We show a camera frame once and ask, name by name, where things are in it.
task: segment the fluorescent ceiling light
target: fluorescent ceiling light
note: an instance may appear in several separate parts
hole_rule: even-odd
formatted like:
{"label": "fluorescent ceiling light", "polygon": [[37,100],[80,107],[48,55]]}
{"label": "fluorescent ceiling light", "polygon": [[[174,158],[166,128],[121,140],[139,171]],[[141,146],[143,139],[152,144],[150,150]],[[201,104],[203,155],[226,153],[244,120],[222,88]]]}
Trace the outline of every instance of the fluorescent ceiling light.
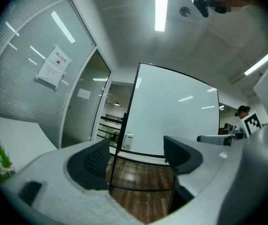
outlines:
{"label": "fluorescent ceiling light", "polygon": [[67,84],[67,85],[69,85],[69,83],[66,83],[64,80],[61,80],[63,83],[65,83],[65,84]]}
{"label": "fluorescent ceiling light", "polygon": [[136,82],[136,86],[135,86],[136,89],[138,89],[140,87],[141,81],[142,81],[141,77],[137,78],[137,82]]}
{"label": "fluorescent ceiling light", "polygon": [[165,30],[165,23],[166,23],[166,14],[167,14],[167,4],[168,0],[156,0],[156,22],[154,29],[156,31],[162,31]]}
{"label": "fluorescent ceiling light", "polygon": [[254,66],[252,66],[249,70],[245,71],[245,75],[248,76],[250,73],[252,73],[256,69],[258,69],[259,67],[261,67],[267,61],[268,61],[268,54],[264,58],[262,58],[259,62],[257,62]]}
{"label": "fluorescent ceiling light", "polygon": [[17,36],[19,36],[19,33],[16,32],[16,30],[13,28],[13,26],[11,24],[9,24],[8,22],[6,22],[6,26],[13,32],[15,33]]}
{"label": "fluorescent ceiling light", "polygon": [[215,107],[215,106],[202,107],[201,109],[207,109],[207,108],[212,108],[212,107]]}
{"label": "fluorescent ceiling light", "polygon": [[11,44],[11,43],[8,43],[12,48],[14,48],[15,50],[17,50],[17,48],[13,45],[13,44]]}
{"label": "fluorescent ceiling light", "polygon": [[207,92],[214,92],[216,90],[217,90],[216,88],[211,88],[211,89],[207,90]]}
{"label": "fluorescent ceiling light", "polygon": [[68,38],[68,40],[71,43],[74,43],[75,40],[73,38],[73,36],[71,35],[71,33],[68,31],[68,29],[66,28],[65,24],[62,22],[62,20],[60,19],[60,17],[57,15],[56,12],[52,12],[51,13],[51,17],[53,17],[54,21],[57,23],[57,25],[59,26],[59,28],[62,30],[62,32],[65,34],[65,36]]}
{"label": "fluorescent ceiling light", "polygon": [[107,78],[93,78],[93,80],[99,81],[99,82],[106,82]]}
{"label": "fluorescent ceiling light", "polygon": [[41,53],[39,53],[33,46],[30,46],[30,48],[31,48],[36,54],[38,54],[41,58],[45,59],[45,57],[44,57]]}
{"label": "fluorescent ceiling light", "polygon": [[29,58],[29,61],[31,61],[33,64],[37,65],[36,62],[34,62],[32,59]]}
{"label": "fluorescent ceiling light", "polygon": [[188,100],[188,99],[191,99],[191,98],[193,98],[193,96],[185,97],[185,98],[182,98],[182,99],[180,99],[180,100],[178,100],[178,101],[179,101],[179,102],[183,102],[183,101]]}

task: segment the black panel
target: black panel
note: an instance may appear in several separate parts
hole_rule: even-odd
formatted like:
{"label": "black panel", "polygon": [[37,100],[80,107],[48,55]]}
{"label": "black panel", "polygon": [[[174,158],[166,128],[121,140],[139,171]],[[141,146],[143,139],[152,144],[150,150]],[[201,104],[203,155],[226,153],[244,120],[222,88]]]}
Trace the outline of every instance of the black panel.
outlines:
{"label": "black panel", "polygon": [[74,154],[67,163],[70,177],[85,189],[106,190],[106,168],[109,161],[109,140]]}
{"label": "black panel", "polygon": [[243,139],[244,136],[245,136],[245,133],[244,132],[242,132],[242,133],[235,133],[236,139]]}
{"label": "black panel", "polygon": [[184,188],[180,187],[178,181],[174,181],[172,195],[168,204],[168,214],[173,213],[187,204],[193,196]]}
{"label": "black panel", "polygon": [[36,181],[27,182],[19,191],[18,197],[20,197],[27,205],[31,206],[41,187],[42,183]]}
{"label": "black panel", "polygon": [[232,143],[232,136],[229,136],[229,137],[225,137],[224,140],[223,140],[223,145],[224,146],[230,146],[231,143]]}
{"label": "black panel", "polygon": [[203,162],[198,150],[168,136],[164,136],[164,155],[174,175],[191,173]]}

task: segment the doorway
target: doorway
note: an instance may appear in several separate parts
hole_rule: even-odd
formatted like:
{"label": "doorway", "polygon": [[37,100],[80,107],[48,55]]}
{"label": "doorway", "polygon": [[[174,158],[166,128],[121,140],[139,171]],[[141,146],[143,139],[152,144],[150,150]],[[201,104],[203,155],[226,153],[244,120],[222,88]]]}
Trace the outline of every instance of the doorway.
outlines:
{"label": "doorway", "polygon": [[108,138],[111,147],[116,148],[117,146],[123,116],[128,110],[132,90],[133,84],[128,83],[112,82],[110,86],[102,109],[96,138]]}
{"label": "doorway", "polygon": [[96,51],[83,70],[72,94],[64,121],[62,148],[91,139],[96,113],[109,75],[110,70]]}

